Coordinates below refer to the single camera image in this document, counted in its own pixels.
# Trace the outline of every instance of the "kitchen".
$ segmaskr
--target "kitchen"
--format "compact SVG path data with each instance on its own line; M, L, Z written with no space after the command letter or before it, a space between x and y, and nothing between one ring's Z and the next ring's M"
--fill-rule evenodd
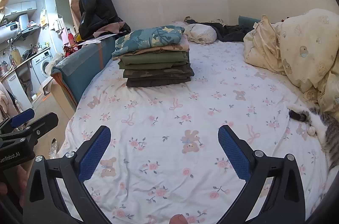
M36 106L47 66L69 46L74 22L69 0L1 0L1 8L0 82L24 111Z

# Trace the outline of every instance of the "cat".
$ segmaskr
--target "cat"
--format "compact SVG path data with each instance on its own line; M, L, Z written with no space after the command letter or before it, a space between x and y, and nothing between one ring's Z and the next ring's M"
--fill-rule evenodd
M306 108L296 104L289 104L290 118L302 121L309 125L307 133L315 134L323 148L328 165L328 172L339 165L339 122L328 113L320 113L316 107Z

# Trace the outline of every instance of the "washing machine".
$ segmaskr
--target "washing machine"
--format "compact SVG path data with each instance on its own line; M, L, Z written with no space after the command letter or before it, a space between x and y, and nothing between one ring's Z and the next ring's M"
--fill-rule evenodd
M31 60L33 70L37 75L40 84L49 77L45 72L45 68L47 64L50 63L51 59L52 54L50 53L50 49L48 49Z

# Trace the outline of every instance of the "bed sheet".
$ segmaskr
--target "bed sheet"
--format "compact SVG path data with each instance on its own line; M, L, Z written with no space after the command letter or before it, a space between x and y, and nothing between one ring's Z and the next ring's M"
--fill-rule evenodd
M168 224L178 213L188 223L216 223L239 194L239 180L218 143L228 124L252 149L267 156L296 157L306 200L306 218L326 182L325 156L306 125L289 120L286 103L300 91L286 76L244 62L243 43L190 45L191 82L128 88L116 61L87 87L58 156L77 148L100 125L111 143L85 185L114 223ZM249 218L257 215L271 179ZM77 216L64 185L60 188Z

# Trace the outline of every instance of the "stack of folded clothes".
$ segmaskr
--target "stack of folded clothes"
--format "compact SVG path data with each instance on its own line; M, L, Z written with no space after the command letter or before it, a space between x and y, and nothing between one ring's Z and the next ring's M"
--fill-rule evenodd
M151 87L189 82L189 43L184 28L162 26L137 30L116 40L113 60L120 60L128 87Z

